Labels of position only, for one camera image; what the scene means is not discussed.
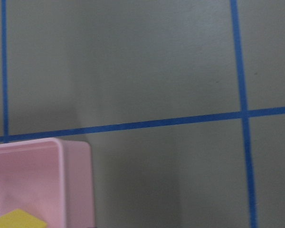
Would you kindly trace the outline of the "pink plastic bin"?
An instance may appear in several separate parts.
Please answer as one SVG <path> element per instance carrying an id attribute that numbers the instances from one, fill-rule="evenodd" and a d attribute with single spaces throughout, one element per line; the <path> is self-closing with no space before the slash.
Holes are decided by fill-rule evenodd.
<path id="1" fill-rule="evenodd" d="M 15 209 L 50 228 L 94 228 L 90 145 L 57 138 L 0 144 L 0 217 Z"/>

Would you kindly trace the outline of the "yellow foam block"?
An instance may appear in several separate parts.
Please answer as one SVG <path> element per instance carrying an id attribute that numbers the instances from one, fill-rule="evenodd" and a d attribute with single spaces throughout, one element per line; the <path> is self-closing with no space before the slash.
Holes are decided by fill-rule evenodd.
<path id="1" fill-rule="evenodd" d="M 0 216 L 0 228 L 47 228 L 48 224 L 37 217 L 16 209 Z"/>

